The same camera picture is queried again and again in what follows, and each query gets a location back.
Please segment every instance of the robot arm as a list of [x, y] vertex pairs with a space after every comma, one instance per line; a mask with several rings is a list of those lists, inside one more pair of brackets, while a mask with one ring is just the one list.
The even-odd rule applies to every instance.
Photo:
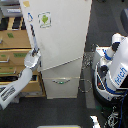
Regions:
[[5, 109], [7, 105], [20, 93], [32, 78], [32, 70], [25, 68], [21, 77], [8, 85], [0, 86], [0, 107]]
[[28, 52], [25, 57], [25, 69], [22, 71], [21, 77], [8, 85], [0, 86], [0, 109], [5, 109], [7, 105], [21, 92], [21, 90], [29, 83], [32, 78], [32, 72], [36, 70], [40, 64], [41, 53], [36, 43], [36, 38], [31, 25], [32, 36], [34, 40], [34, 49]]
[[116, 53], [118, 46], [120, 45], [120, 42], [124, 39], [123, 36], [116, 33], [112, 36], [112, 45], [104, 51], [104, 56], [100, 59], [100, 67], [102, 71], [105, 71], [109, 69], [112, 58], [114, 54]]

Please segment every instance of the logo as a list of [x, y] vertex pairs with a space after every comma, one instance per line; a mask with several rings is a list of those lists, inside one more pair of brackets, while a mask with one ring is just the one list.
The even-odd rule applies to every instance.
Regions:
[[118, 73], [117, 77], [115, 78], [115, 82], [120, 85], [122, 83], [123, 79], [125, 78], [125, 74], [127, 73], [127, 70], [125, 68], [120, 68], [120, 72]]

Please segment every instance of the sticker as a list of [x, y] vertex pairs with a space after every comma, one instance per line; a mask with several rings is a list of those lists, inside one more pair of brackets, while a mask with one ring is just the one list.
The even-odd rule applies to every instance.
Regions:
[[29, 1], [24, 1], [23, 5], [24, 5], [24, 7], [30, 7]]
[[9, 38], [14, 38], [12, 33], [7, 33]]
[[38, 15], [39, 18], [39, 24], [41, 28], [46, 28], [51, 26], [51, 13], [41, 13]]
[[33, 20], [33, 17], [30, 13], [28, 13], [28, 21], [31, 22]]
[[20, 57], [25, 57], [27, 53], [13, 53], [14, 57], [20, 58]]
[[6, 55], [1, 55], [1, 57], [6, 57]]
[[13, 69], [13, 67], [9, 67], [9, 69]]

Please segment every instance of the label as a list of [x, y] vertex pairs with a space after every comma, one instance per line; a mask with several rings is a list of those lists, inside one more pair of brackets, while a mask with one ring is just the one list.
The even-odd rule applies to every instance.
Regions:
[[13, 54], [14, 54], [14, 57], [17, 57], [17, 58], [25, 57], [27, 55], [27, 53], [13, 53]]
[[1, 55], [1, 57], [6, 57], [6, 55]]
[[7, 9], [8, 13], [20, 13], [20, 9]]
[[13, 69], [13, 67], [9, 67], [9, 69]]
[[114, 78], [115, 83], [118, 86], [121, 85], [126, 76], [127, 76], [127, 70], [124, 67], [120, 67], [118, 69], [118, 73], [116, 74], [116, 77]]
[[51, 13], [45, 12], [38, 15], [39, 24], [41, 28], [46, 28], [51, 26]]
[[9, 38], [14, 38], [12, 33], [7, 33]]

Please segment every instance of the white panel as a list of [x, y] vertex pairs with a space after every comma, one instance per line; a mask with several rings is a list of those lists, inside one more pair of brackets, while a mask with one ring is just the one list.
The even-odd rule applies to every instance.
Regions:
[[82, 58], [42, 72], [48, 99], [76, 98], [79, 86]]
[[[33, 24], [42, 54], [42, 71], [83, 56], [92, 0], [29, 0], [30, 7], [22, 13], [27, 25], [31, 45], [30, 23]], [[50, 12], [51, 27], [40, 28], [38, 15]], [[28, 13], [33, 21], [28, 22]]]

